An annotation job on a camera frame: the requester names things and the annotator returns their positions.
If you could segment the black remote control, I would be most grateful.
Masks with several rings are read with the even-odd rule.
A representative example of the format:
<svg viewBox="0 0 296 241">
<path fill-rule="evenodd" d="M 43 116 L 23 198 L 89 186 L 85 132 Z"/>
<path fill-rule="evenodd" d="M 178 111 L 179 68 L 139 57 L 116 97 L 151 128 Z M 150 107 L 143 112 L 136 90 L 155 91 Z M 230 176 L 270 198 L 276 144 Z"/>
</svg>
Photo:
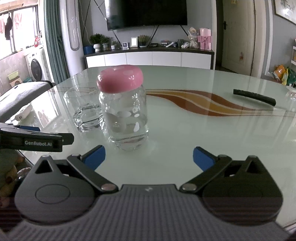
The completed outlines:
<svg viewBox="0 0 296 241">
<path fill-rule="evenodd" d="M 254 99 L 257 101 L 261 101 L 261 102 L 269 104 L 271 106 L 276 106 L 276 100 L 274 98 L 264 96 L 264 95 L 261 95 L 258 93 L 253 93 L 250 91 L 239 90 L 239 89 L 233 89 L 233 94 L 238 95 L 238 96 L 247 97 L 250 99 Z"/>
</svg>

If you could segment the white game controller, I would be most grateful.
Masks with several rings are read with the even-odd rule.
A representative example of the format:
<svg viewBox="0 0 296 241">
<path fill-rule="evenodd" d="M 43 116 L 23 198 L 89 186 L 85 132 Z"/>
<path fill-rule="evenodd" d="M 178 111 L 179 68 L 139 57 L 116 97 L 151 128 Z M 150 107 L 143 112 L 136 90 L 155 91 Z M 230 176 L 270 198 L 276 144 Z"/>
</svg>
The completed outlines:
<svg viewBox="0 0 296 241">
<path fill-rule="evenodd" d="M 26 106 L 23 106 L 22 109 L 20 109 L 16 115 L 15 115 L 15 120 L 16 121 L 22 121 L 24 120 L 32 111 L 33 107 L 32 105 L 29 103 Z"/>
</svg>

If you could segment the white washing machine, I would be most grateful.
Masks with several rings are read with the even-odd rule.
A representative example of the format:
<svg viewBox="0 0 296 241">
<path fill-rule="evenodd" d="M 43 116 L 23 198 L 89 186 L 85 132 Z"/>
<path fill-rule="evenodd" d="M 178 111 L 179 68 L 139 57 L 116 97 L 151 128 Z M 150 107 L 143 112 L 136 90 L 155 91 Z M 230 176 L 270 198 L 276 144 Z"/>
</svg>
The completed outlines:
<svg viewBox="0 0 296 241">
<path fill-rule="evenodd" d="M 26 63 L 33 81 L 50 81 L 49 69 L 43 47 L 32 49 L 26 56 Z"/>
</svg>

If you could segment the white interior door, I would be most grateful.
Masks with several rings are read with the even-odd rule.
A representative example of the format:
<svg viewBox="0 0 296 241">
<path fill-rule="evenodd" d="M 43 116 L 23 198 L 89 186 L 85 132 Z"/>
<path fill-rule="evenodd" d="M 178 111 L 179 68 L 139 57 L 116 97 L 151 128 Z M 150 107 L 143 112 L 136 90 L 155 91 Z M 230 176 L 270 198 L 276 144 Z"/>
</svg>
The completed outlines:
<svg viewBox="0 0 296 241">
<path fill-rule="evenodd" d="M 254 1 L 223 1 L 222 67 L 250 75 L 255 43 Z"/>
</svg>

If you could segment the clear drinking glass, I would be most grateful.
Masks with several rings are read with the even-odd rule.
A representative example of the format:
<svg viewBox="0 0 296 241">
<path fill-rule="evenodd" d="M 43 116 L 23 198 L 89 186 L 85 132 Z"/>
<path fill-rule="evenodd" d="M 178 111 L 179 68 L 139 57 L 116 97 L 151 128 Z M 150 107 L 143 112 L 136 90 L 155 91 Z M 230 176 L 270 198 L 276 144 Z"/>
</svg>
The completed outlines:
<svg viewBox="0 0 296 241">
<path fill-rule="evenodd" d="M 79 132 L 89 132 L 103 127 L 97 87 L 76 85 L 65 92 L 63 99 Z"/>
</svg>

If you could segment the green curtain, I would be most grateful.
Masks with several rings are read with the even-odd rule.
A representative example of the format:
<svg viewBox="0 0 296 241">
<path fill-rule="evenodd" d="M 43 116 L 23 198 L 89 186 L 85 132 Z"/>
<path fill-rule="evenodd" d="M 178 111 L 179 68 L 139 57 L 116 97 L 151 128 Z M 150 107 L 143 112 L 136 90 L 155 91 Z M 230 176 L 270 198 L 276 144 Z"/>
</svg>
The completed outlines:
<svg viewBox="0 0 296 241">
<path fill-rule="evenodd" d="M 45 38 L 53 81 L 59 84 L 69 78 L 62 38 L 60 7 L 58 0 L 44 1 Z"/>
</svg>

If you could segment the clear glass jar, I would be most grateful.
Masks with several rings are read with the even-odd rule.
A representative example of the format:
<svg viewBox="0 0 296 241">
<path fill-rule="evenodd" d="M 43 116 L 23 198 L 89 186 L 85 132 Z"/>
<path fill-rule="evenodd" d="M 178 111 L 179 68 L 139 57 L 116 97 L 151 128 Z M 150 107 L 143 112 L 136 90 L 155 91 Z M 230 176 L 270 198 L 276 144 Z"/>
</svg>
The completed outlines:
<svg viewBox="0 0 296 241">
<path fill-rule="evenodd" d="M 147 140 L 147 95 L 145 88 L 122 93 L 99 94 L 104 125 L 109 140 L 119 149 L 133 151 Z"/>
</svg>

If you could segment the white photo frame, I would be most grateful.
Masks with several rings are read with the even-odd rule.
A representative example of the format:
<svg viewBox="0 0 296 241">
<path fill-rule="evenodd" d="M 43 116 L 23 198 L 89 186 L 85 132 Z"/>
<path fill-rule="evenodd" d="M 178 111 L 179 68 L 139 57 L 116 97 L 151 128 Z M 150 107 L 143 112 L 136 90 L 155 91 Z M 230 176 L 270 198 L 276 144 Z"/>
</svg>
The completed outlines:
<svg viewBox="0 0 296 241">
<path fill-rule="evenodd" d="M 138 47 L 138 37 L 131 37 L 130 39 L 130 47 L 137 48 Z"/>
</svg>

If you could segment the pink jar lid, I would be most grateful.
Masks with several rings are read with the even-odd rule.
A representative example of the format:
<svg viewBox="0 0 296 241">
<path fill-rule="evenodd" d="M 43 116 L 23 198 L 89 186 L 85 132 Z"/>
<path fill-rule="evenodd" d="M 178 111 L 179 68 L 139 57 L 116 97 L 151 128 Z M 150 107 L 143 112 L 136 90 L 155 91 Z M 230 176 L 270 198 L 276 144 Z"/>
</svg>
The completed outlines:
<svg viewBox="0 0 296 241">
<path fill-rule="evenodd" d="M 97 77 L 98 89 L 107 94 L 116 94 L 135 90 L 142 86 L 142 70 L 134 65 L 109 67 Z"/>
</svg>

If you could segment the grey sofa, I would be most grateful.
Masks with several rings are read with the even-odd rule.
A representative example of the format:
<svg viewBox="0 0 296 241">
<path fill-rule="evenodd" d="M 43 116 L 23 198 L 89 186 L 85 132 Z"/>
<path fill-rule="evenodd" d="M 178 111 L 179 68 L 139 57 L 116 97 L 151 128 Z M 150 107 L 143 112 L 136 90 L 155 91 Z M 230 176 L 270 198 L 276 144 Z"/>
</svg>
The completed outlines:
<svg viewBox="0 0 296 241">
<path fill-rule="evenodd" d="M 55 86 L 50 81 L 33 81 L 12 87 L 1 95 L 1 123 L 5 123 L 23 106 Z"/>
</svg>

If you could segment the black wall television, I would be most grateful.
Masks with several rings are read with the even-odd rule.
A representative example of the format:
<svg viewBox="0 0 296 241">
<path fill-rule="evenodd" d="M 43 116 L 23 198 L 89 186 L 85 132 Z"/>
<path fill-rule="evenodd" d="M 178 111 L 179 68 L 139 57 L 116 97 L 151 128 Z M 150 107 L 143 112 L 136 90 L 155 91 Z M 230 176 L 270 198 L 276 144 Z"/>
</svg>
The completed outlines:
<svg viewBox="0 0 296 241">
<path fill-rule="evenodd" d="M 107 29 L 187 25 L 186 1 L 105 1 Z"/>
</svg>

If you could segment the white standing air conditioner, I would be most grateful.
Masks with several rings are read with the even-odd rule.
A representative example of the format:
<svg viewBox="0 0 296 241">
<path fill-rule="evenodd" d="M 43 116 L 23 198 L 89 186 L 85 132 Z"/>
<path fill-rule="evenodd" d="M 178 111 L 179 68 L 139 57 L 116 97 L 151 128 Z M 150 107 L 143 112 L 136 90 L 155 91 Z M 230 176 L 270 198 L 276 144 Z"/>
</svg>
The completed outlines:
<svg viewBox="0 0 296 241">
<path fill-rule="evenodd" d="M 70 76 L 85 69 L 78 0 L 60 0 L 62 40 Z"/>
</svg>

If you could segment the potted plant white pot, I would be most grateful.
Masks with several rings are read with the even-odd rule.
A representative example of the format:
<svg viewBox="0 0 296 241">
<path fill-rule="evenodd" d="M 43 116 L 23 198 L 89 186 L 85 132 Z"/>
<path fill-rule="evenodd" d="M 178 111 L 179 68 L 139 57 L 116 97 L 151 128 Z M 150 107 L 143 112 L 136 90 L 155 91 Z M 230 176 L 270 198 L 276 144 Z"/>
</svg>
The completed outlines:
<svg viewBox="0 0 296 241">
<path fill-rule="evenodd" d="M 91 35 L 89 37 L 89 42 L 90 44 L 93 45 L 93 48 L 95 49 L 95 52 L 99 52 L 100 51 L 100 43 L 101 43 L 101 39 L 102 39 L 103 35 L 96 33 L 94 35 Z"/>
</svg>

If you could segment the pink gift box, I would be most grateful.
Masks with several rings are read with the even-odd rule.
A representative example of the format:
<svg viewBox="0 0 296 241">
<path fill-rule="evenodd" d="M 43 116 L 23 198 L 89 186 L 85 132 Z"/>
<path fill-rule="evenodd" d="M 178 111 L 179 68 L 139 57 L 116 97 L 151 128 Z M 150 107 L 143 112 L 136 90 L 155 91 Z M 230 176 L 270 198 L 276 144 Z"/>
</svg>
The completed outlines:
<svg viewBox="0 0 296 241">
<path fill-rule="evenodd" d="M 212 50 L 212 34 L 208 28 L 200 28 L 200 34 L 198 36 L 198 42 L 200 43 L 201 50 Z"/>
</svg>

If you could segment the white tv cabinet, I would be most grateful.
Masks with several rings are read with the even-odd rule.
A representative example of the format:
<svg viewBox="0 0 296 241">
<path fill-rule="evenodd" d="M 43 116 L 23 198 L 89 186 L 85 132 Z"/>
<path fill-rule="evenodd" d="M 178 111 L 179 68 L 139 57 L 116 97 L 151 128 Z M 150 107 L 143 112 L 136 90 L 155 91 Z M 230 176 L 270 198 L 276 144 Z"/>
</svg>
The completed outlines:
<svg viewBox="0 0 296 241">
<path fill-rule="evenodd" d="M 169 66 L 214 69 L 214 52 L 182 48 L 134 48 L 85 55 L 87 68 L 118 65 Z"/>
</svg>

